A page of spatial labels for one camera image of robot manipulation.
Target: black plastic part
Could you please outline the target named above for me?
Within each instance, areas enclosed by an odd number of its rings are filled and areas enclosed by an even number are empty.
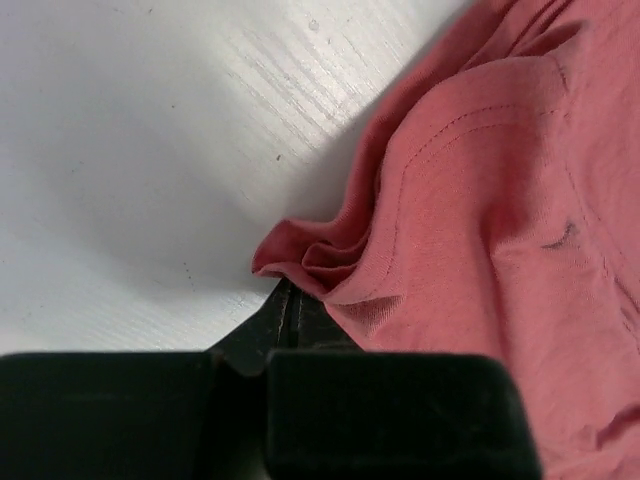
[[[205,353],[0,361],[0,477],[190,479],[215,380]]]
[[[359,352],[287,281],[207,352],[0,358],[3,479],[477,477],[541,478],[506,371]]]
[[[278,351],[266,461],[278,480],[538,480],[515,386],[484,357]]]

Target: white surface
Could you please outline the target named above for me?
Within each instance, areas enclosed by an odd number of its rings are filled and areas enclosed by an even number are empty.
[[[467,0],[0,2],[0,353],[204,348]]]

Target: pink t-shirt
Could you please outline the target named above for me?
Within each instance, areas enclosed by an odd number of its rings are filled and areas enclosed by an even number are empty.
[[[640,1],[477,3],[382,102],[328,223],[253,270],[372,350],[518,383],[548,479],[640,479]]]

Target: pink fabric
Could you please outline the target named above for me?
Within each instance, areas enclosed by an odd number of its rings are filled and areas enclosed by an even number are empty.
[[[476,4],[254,271],[365,348],[503,361],[546,478],[640,479],[639,73],[637,0]]]

